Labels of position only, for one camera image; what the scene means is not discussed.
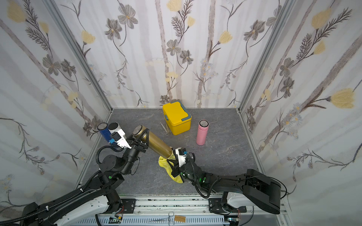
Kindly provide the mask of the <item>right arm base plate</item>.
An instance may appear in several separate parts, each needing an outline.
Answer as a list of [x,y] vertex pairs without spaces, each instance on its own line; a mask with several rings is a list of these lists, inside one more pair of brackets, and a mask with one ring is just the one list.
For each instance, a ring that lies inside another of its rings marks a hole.
[[240,206],[238,208],[232,207],[227,203],[227,199],[225,197],[222,198],[209,198],[209,212],[219,215],[237,215],[239,213],[246,213],[246,206]]

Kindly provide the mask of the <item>white thermos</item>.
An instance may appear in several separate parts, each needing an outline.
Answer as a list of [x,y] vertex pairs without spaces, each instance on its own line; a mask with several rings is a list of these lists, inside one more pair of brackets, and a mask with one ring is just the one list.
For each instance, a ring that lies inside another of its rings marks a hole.
[[110,123],[107,128],[111,134],[121,129],[120,125],[117,122]]

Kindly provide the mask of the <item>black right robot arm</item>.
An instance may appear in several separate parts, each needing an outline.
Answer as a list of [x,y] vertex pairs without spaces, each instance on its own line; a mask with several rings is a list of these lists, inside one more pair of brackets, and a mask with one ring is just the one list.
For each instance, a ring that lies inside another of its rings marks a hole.
[[282,183],[256,170],[236,176],[220,176],[203,171],[196,165],[194,155],[176,155],[168,160],[172,176],[180,176],[182,181],[189,181],[198,194],[208,199],[212,192],[243,194],[261,210],[278,215],[281,212]]

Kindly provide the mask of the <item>gold thermos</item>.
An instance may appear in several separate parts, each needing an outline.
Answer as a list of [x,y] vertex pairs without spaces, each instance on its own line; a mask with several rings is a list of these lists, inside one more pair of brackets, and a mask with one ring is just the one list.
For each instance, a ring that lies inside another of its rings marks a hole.
[[[147,129],[147,127],[143,125],[137,126],[133,131],[133,136],[139,137],[141,141],[145,142],[145,138],[143,137],[145,129]],[[159,154],[160,156],[168,158],[173,153],[172,148],[151,131],[149,133],[149,140],[150,140],[149,148],[152,149],[157,154]]]

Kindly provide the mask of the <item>yellow grey cleaning cloth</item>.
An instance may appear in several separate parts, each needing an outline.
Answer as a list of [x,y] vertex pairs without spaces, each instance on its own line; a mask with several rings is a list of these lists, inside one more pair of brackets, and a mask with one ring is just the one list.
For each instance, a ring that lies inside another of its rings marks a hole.
[[174,154],[171,154],[168,158],[164,158],[162,156],[160,156],[158,158],[158,164],[160,167],[164,168],[168,174],[168,176],[176,183],[182,184],[184,183],[182,178],[180,177],[180,175],[174,177],[172,175],[172,166],[174,166],[174,162],[175,161],[175,156]]

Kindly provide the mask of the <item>pink thermos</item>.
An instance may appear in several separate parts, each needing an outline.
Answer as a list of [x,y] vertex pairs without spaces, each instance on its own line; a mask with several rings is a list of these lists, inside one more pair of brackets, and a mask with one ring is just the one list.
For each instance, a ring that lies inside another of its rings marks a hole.
[[199,122],[197,139],[196,139],[196,143],[199,146],[203,146],[206,142],[209,125],[210,123],[207,120],[200,120]]

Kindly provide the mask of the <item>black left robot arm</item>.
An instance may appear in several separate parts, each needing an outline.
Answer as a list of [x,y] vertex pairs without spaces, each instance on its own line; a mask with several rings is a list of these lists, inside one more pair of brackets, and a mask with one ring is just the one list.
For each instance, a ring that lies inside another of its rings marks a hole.
[[105,209],[97,213],[113,213],[123,208],[116,188],[124,182],[124,175],[130,174],[133,164],[140,152],[149,147],[149,129],[140,136],[130,135],[126,143],[130,147],[116,149],[113,146],[102,146],[96,152],[96,163],[99,169],[78,189],[53,201],[37,205],[25,206],[23,215],[1,222],[2,226],[59,226],[60,220],[70,219],[70,212],[81,213],[81,206],[104,198]]

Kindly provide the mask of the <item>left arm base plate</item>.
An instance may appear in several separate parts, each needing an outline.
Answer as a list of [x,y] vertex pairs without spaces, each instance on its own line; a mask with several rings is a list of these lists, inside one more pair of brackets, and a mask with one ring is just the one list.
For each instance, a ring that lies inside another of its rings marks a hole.
[[121,199],[118,205],[118,209],[114,212],[114,214],[133,214],[135,205],[136,199]]

